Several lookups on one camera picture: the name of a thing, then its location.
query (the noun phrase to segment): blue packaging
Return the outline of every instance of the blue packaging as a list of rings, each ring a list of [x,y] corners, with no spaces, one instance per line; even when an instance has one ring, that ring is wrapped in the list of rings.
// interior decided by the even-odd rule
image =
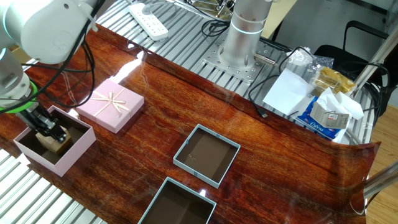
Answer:
[[[321,136],[326,137],[329,140],[333,140],[336,138],[336,135],[338,134],[340,129],[324,128],[322,125],[320,125],[310,116],[313,104],[317,100],[318,97],[314,97],[314,99],[311,101],[307,109],[304,111],[303,115],[298,116],[297,119],[300,120],[302,123],[308,124],[310,127],[317,130],[319,133],[322,133]]]

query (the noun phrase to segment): yellow package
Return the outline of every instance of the yellow package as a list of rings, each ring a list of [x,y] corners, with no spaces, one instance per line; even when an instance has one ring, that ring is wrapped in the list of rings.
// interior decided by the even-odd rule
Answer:
[[[337,94],[338,92],[342,92],[344,94],[348,93],[356,85],[353,81],[342,75],[340,72],[334,71],[328,67],[323,67],[317,72],[317,75],[315,75],[314,84],[316,85],[316,88],[319,87],[323,90],[326,90],[330,87],[334,94]]]

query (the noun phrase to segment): plastic bag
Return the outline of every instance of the plastic bag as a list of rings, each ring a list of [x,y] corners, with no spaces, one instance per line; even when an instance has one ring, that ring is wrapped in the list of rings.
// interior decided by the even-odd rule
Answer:
[[[314,77],[311,78],[310,84],[319,93],[322,93],[327,88],[331,88],[334,94],[342,92],[344,94],[351,93],[356,84],[342,75],[328,67],[319,67]]]
[[[309,49],[308,47],[304,48],[308,52],[311,51],[311,49]],[[298,49],[289,57],[287,62],[298,66],[310,65],[310,68],[312,68],[313,70],[318,70],[320,67],[333,68],[334,61],[335,59],[333,58],[309,55],[304,50]]]

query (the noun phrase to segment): power strip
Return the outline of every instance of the power strip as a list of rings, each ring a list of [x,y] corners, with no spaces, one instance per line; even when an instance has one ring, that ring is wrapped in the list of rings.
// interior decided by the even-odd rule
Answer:
[[[152,13],[144,15],[142,13],[144,7],[144,3],[133,4],[129,6],[129,11],[153,41],[167,38],[169,36],[167,28]]]

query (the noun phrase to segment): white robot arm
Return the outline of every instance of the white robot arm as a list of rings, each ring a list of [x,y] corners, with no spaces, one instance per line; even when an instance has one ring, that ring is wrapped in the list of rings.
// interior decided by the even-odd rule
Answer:
[[[93,10],[103,12],[113,2],[1,0],[0,108],[12,108],[21,104],[32,96],[35,88],[7,47],[18,44],[29,56],[42,63],[64,62],[71,54],[88,20],[92,23],[87,31],[94,27],[91,15]],[[19,110],[14,110],[14,113],[44,136],[51,136],[59,142],[65,140],[65,133],[57,125],[57,121],[52,119],[39,103],[30,102],[28,105],[20,106]]]

